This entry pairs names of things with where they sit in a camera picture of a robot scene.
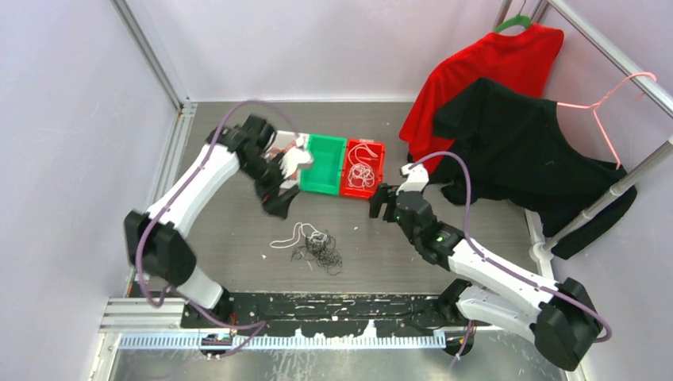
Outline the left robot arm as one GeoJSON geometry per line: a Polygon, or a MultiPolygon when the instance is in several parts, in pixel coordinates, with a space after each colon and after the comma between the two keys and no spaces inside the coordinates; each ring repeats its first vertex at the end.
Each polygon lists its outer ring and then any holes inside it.
{"type": "Polygon", "coordinates": [[[253,181],[266,214],[287,218],[299,188],[283,184],[313,158],[301,134],[271,155],[276,135],[274,126],[256,115],[241,125],[217,127],[177,183],[147,210],[132,210],[124,220],[129,264],[200,306],[202,320],[214,328],[230,320],[229,292],[198,266],[186,238],[206,204],[239,171],[253,181]]]}

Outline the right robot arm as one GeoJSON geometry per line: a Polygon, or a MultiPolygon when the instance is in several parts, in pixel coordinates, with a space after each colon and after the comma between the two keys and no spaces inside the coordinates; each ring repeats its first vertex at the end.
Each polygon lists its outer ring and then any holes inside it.
{"type": "Polygon", "coordinates": [[[458,275],[437,303],[449,325],[495,325],[566,371],[574,371],[593,344],[612,337],[580,282],[559,283],[486,250],[467,232],[440,221],[420,191],[384,183],[369,199],[369,216],[397,224],[423,260],[458,275]]]}

